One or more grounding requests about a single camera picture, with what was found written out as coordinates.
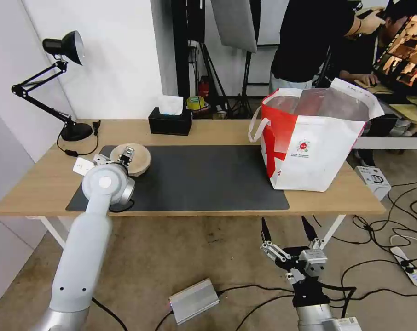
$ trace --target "lamp shade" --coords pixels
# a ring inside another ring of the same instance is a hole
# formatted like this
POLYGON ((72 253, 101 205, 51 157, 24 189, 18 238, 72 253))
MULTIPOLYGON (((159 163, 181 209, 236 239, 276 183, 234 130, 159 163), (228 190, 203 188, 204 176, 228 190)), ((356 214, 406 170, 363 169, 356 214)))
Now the lamp shade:
POLYGON ((84 45, 78 31, 71 31, 62 39, 44 39, 43 49, 49 54, 65 55, 73 62, 83 64, 84 45))

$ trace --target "tape roll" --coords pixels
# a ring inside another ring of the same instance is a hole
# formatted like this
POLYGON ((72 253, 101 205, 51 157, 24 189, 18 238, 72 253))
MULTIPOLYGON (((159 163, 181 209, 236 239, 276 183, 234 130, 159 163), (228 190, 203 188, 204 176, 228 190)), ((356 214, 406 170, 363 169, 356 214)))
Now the tape roll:
POLYGON ((137 143, 126 143, 116 146, 110 153, 110 159, 112 161, 117 161, 126 147, 131 147, 134 150, 132 162, 129 164, 129 175, 142 175, 149 168, 150 163, 152 162, 152 156, 149 150, 143 145, 137 143))
POLYGON ((200 110, 201 108, 204 108, 204 98, 198 96, 189 97, 187 99, 187 108, 190 110, 200 110))

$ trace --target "hand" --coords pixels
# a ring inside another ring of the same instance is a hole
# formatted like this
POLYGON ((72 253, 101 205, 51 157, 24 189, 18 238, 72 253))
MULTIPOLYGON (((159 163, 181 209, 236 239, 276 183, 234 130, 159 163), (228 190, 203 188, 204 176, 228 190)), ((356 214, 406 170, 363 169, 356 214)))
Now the hand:
POLYGON ((375 74, 357 74, 356 79, 367 86, 374 86, 379 83, 379 79, 377 79, 375 74))
POLYGON ((385 24, 384 20, 376 16, 379 12, 380 10, 373 11, 370 15, 365 17, 361 21, 361 26, 357 32, 362 34, 372 34, 381 24, 385 24))

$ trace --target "tissue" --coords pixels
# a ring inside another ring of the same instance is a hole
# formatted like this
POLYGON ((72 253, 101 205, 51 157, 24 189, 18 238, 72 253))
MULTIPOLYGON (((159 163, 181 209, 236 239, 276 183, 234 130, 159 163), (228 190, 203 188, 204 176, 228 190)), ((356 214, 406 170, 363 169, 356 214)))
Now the tissue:
POLYGON ((160 114, 181 115, 184 98, 177 96, 160 96, 158 98, 160 114))

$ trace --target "computer monitor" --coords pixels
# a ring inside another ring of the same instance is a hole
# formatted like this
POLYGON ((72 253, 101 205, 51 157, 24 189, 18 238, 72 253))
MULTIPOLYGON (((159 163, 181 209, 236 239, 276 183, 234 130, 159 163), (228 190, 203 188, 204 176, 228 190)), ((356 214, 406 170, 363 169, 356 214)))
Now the computer monitor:
POLYGON ((417 95, 417 15, 396 34, 375 63, 374 71, 393 91, 417 95))

